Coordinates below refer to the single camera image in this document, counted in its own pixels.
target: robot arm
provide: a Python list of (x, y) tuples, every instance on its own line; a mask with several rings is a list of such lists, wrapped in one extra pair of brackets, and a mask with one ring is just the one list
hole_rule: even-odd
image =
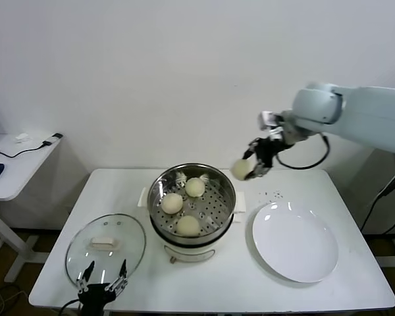
[[(291, 110), (280, 114), (264, 111), (258, 123), (269, 136), (250, 143), (243, 159), (255, 154), (257, 164), (242, 180), (265, 175), (279, 152), (315, 134), (322, 136), (328, 154), (329, 143), (323, 132), (395, 153), (395, 89), (310, 84), (297, 93)], [(295, 169), (315, 167), (325, 158)]]

